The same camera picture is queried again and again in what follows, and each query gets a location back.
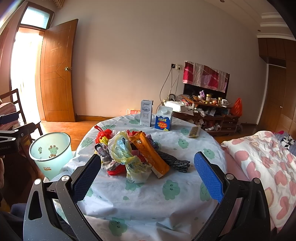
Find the pink heart patterned quilt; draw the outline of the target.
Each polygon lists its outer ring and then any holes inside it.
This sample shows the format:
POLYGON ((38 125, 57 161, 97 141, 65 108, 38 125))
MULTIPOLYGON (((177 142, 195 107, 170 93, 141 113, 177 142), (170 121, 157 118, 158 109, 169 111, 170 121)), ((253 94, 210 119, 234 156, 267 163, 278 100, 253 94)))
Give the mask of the pink heart patterned quilt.
POLYGON ((295 208, 295 155, 270 131, 224 141, 221 147, 249 180, 260 179, 271 223, 281 230, 295 208))

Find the red pink cloth cover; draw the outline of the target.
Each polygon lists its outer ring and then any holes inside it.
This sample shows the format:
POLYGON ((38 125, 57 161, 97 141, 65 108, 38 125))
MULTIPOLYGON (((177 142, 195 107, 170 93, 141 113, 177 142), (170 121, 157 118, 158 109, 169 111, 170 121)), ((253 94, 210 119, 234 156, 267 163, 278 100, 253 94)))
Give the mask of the red pink cloth cover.
POLYGON ((190 61, 185 61, 183 83, 218 92, 226 92, 230 74, 190 61))

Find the dark wooden wardrobe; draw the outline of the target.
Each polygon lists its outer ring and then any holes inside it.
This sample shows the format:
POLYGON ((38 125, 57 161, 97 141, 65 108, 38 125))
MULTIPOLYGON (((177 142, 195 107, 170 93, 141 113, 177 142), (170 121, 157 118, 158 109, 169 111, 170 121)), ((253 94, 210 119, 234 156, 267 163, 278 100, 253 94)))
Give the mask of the dark wooden wardrobe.
POLYGON ((267 63, 266 91, 258 126, 295 138, 295 41, 259 38, 259 56, 267 63))

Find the red plastic bag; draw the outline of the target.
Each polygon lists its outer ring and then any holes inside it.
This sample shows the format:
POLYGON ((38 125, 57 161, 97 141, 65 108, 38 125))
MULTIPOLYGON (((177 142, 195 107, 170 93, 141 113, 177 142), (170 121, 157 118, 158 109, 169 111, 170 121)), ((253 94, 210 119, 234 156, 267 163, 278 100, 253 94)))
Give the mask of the red plastic bag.
POLYGON ((109 140, 113 137, 113 132, 110 129, 103 130, 100 126, 95 125, 94 128, 98 130, 98 134, 95 138, 95 144, 103 143, 108 145, 109 140))

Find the orange plastic bag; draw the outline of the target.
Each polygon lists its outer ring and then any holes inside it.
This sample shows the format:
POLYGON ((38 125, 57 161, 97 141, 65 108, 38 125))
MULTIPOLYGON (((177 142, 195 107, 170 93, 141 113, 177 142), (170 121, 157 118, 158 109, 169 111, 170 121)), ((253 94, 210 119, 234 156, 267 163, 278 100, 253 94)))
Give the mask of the orange plastic bag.
POLYGON ((242 116, 242 100, 238 98, 234 103, 233 107, 230 109, 230 114, 233 116, 241 117, 242 116))

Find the black television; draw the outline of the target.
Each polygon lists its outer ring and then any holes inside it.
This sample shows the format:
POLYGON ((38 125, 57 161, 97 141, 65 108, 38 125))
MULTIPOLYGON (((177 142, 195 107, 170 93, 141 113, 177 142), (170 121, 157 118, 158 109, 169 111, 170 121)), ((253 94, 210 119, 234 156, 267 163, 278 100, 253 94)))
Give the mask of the black television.
POLYGON ((211 94, 212 98, 222 97, 223 99, 226 99, 228 85, 229 85, 229 78, 230 78, 230 74, 227 74, 225 92, 211 90, 211 89, 207 89, 207 88, 203 88, 203 87, 199 87, 191 84, 184 84, 183 94, 188 96, 198 96, 200 94, 200 91, 203 90, 205 94, 211 94))

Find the red gift box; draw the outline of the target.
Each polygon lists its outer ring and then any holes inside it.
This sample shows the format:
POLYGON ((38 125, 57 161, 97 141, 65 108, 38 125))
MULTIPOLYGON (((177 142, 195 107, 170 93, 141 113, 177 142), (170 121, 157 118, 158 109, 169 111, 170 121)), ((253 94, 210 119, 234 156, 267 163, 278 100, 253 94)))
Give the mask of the red gift box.
POLYGON ((129 114, 140 114, 140 110, 131 109, 129 114))

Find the white tall milk carton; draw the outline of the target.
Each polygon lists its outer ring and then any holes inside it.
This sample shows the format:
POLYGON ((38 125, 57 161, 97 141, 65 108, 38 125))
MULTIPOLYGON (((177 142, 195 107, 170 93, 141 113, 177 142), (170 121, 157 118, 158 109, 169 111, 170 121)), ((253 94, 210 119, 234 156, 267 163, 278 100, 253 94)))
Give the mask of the white tall milk carton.
POLYGON ((142 100, 140 106, 140 125, 150 127, 152 119, 153 100, 142 100))

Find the black speckled foam net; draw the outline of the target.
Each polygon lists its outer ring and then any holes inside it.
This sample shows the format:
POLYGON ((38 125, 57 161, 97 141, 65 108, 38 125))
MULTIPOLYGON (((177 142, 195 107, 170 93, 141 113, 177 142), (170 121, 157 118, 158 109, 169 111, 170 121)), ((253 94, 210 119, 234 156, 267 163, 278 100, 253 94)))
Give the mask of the black speckled foam net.
POLYGON ((157 150, 158 155, 170 166, 178 172, 187 173, 190 167, 190 161, 179 160, 176 157, 157 150))

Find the yellow clear plastic bag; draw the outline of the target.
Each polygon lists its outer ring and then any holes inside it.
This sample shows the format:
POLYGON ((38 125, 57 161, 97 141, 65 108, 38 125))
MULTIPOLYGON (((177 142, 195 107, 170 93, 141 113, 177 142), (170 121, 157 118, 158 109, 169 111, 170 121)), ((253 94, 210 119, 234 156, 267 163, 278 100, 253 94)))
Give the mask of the yellow clear plastic bag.
POLYGON ((118 132, 108 142, 112 159, 125 166, 126 178, 132 183, 145 183, 152 173, 152 165, 143 163, 132 148, 126 132, 118 132))

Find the red foam net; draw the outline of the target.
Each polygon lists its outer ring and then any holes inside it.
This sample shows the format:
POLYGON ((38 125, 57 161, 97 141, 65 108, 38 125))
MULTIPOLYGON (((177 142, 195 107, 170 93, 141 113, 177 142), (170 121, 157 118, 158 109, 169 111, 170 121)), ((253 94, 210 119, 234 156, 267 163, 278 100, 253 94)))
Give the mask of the red foam net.
POLYGON ((110 176, 117 176, 117 175, 120 175, 120 174, 125 174, 126 173, 126 167, 125 167, 125 165, 119 165, 113 170, 107 170, 107 173, 110 176))

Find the cluttered wooden tv cabinet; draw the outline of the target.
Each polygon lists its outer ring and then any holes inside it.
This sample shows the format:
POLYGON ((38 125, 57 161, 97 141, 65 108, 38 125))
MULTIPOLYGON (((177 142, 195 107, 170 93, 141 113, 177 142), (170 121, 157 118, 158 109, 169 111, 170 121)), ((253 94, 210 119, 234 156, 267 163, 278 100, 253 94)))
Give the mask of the cluttered wooden tv cabinet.
POLYGON ((221 105, 217 99, 207 102, 196 96, 182 95, 186 110, 174 111, 175 118, 193 123, 213 136, 231 135, 237 131, 239 117, 231 114, 231 106, 221 105))

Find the orange snack wrapper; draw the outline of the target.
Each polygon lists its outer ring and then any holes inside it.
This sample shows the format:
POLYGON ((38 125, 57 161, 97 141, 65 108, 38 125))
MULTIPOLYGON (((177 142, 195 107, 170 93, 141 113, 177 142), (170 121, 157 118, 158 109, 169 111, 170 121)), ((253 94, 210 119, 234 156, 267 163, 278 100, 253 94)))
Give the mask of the orange snack wrapper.
POLYGON ((159 156, 144 132, 129 132, 128 138, 146 161, 152 165, 152 171, 159 179, 170 171, 170 166, 159 156))

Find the flat yellow snack packet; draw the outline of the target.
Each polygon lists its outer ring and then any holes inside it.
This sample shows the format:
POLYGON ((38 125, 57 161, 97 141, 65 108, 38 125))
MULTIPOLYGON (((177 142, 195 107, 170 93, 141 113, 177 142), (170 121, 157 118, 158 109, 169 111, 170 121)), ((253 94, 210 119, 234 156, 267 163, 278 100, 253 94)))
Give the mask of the flat yellow snack packet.
POLYGON ((190 130, 190 132, 188 134, 188 137, 189 138, 199 137, 200 131, 201 131, 200 126, 194 126, 194 127, 191 128, 191 130, 190 130))

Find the light blue trash bin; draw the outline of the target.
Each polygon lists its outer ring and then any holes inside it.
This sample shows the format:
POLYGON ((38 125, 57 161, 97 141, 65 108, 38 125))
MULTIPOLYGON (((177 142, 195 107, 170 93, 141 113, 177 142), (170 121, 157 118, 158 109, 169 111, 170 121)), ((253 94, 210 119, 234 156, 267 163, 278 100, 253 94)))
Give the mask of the light blue trash bin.
POLYGON ((52 180, 73 158, 71 138, 63 132, 44 134, 30 145, 29 156, 44 176, 52 180))

